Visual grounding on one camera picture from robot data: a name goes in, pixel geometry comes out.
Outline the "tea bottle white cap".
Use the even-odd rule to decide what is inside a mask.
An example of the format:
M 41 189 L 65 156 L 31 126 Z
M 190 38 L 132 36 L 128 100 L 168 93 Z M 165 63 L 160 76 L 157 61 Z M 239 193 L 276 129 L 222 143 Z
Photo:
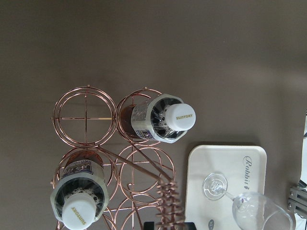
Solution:
M 179 97 L 161 94 L 119 111 L 124 133 L 133 139 L 174 143 L 196 122 L 194 109 Z

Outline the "white serving tray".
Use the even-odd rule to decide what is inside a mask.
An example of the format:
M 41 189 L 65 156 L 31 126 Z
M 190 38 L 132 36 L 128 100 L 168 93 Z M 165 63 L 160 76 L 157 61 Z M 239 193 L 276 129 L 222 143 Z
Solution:
M 237 196 L 244 192 L 263 194 L 266 151 L 259 146 L 199 145 L 189 155 L 185 202 L 186 222 L 198 230 L 237 230 L 232 201 L 224 196 L 209 200 L 203 184 L 212 173 L 223 174 L 227 191 Z

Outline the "clear wine glass on tray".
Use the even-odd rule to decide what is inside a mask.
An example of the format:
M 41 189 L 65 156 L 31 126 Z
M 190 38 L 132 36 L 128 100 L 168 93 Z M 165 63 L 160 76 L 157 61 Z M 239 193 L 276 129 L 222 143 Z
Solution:
M 267 196 L 258 192 L 232 195 L 221 173 L 209 174 L 203 182 L 204 195 L 212 201 L 226 196 L 232 201 L 233 218 L 242 230 L 293 230 L 291 216 Z

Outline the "aluminium frame rail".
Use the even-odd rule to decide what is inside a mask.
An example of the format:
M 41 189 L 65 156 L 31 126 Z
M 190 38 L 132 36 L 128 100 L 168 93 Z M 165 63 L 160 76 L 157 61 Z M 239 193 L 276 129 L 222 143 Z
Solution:
M 290 188 L 288 209 L 303 218 L 307 218 L 307 189 L 299 186 Z

